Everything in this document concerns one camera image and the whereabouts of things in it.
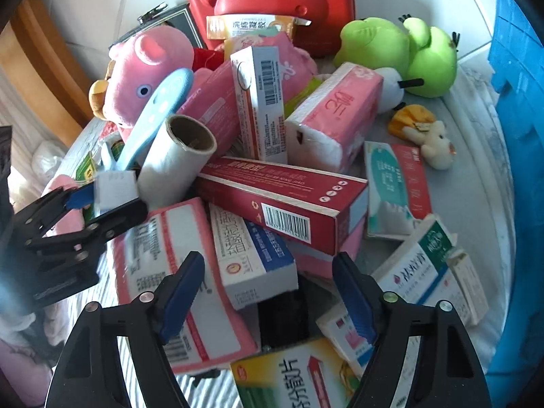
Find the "white roll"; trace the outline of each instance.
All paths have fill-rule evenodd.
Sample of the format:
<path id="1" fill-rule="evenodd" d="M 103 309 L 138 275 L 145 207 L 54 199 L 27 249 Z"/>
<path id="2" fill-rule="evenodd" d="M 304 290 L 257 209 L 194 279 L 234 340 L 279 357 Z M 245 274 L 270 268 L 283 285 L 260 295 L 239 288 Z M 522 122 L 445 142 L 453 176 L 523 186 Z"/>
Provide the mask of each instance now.
<path id="1" fill-rule="evenodd" d="M 168 116 L 138 177 L 138 193 L 149 210 L 181 201 L 216 148 L 208 127 L 189 116 Z"/>

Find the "blue and white medicine box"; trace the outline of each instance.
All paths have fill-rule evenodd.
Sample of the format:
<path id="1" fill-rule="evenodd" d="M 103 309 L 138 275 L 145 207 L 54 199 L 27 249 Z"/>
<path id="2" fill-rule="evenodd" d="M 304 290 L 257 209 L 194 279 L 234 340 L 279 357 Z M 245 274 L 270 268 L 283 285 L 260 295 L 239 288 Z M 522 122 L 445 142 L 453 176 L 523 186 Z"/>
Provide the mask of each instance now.
<path id="1" fill-rule="evenodd" d="M 295 260 L 278 234 L 213 204 L 209 212 L 221 282 L 236 310 L 298 289 Z"/>

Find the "plush toy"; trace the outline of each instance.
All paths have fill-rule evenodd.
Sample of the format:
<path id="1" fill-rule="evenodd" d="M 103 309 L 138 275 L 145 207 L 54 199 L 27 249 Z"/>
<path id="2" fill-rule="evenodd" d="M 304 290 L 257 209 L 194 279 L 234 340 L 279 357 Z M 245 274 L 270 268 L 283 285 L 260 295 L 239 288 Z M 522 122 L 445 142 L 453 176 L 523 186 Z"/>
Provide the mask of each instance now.
<path id="1" fill-rule="evenodd" d="M 336 67 L 349 61 L 369 69 L 392 67 L 401 75 L 408 69 L 408 36 L 391 21 L 375 17 L 351 21 L 342 29 L 340 38 L 342 47 L 334 59 Z"/>
<path id="2" fill-rule="evenodd" d="M 452 37 L 442 29 L 428 27 L 425 21 L 404 15 L 399 18 L 408 30 L 410 60 L 404 78 L 423 78 L 425 84 L 407 89 L 411 94 L 426 98 L 444 95 L 457 76 L 457 46 L 459 34 Z"/>
<path id="3" fill-rule="evenodd" d="M 379 73 L 384 78 L 380 102 L 377 106 L 377 112 L 379 114 L 397 107 L 403 100 L 404 89 L 407 89 L 408 87 L 423 86 L 424 84 L 424 81 L 421 78 L 403 80 L 401 74 L 392 67 L 376 69 L 376 73 Z"/>
<path id="4" fill-rule="evenodd" d="M 391 135 L 405 140 L 407 138 L 403 132 L 404 127 L 408 126 L 420 132 L 428 132 L 434 121 L 436 121 L 436 117 L 430 110 L 419 104 L 410 104 L 395 113 L 387 125 L 387 131 Z"/>
<path id="5" fill-rule="evenodd" d="M 408 33 L 382 18 L 366 18 L 346 24 L 335 65 L 350 61 L 370 69 L 392 67 L 401 80 L 421 78 L 424 84 L 407 87 L 412 94 L 439 97 L 450 89 L 457 75 L 459 34 L 450 38 L 443 30 L 428 27 L 419 18 L 399 18 Z"/>
<path id="6" fill-rule="evenodd" d="M 108 66 L 106 79 L 92 85 L 89 102 L 97 117 L 117 124 L 124 140 L 167 75 L 192 69 L 198 87 L 224 61 L 221 51 L 193 48 L 183 32 L 167 25 L 139 32 L 113 46 L 109 55 L 115 63 Z"/>
<path id="7" fill-rule="evenodd" d="M 455 147 L 447 138 L 445 125 L 442 121 L 430 124 L 428 132 L 420 132 L 405 126 L 403 134 L 406 139 L 421 146 L 421 155 L 433 169 L 446 170 L 453 164 Z"/>

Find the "green frog plush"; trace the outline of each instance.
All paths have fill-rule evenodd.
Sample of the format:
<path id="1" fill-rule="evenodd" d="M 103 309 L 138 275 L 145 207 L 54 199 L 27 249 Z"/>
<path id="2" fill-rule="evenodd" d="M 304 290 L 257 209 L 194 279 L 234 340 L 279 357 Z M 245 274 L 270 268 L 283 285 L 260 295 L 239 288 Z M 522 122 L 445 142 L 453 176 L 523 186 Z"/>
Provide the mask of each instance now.
<path id="1" fill-rule="evenodd" d="M 425 21 L 404 15 L 399 18 L 407 33 L 382 18 L 366 18 L 346 24 L 335 65 L 349 61 L 370 69 L 392 67 L 405 80 L 422 78 L 423 86 L 406 90 L 426 98 L 444 95 L 457 75 L 459 34 L 450 38 Z"/>

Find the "light blue handle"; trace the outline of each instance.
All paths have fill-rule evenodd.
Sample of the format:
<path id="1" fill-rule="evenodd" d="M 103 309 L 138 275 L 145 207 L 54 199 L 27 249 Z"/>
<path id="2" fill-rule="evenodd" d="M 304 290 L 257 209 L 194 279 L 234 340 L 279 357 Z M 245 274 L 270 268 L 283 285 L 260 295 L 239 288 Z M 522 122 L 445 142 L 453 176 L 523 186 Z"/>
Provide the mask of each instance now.
<path id="1" fill-rule="evenodd" d="M 168 115 L 178 111 L 192 87 L 189 69 L 174 70 L 153 92 L 132 129 L 113 170 L 128 170 L 138 153 L 150 144 Z"/>

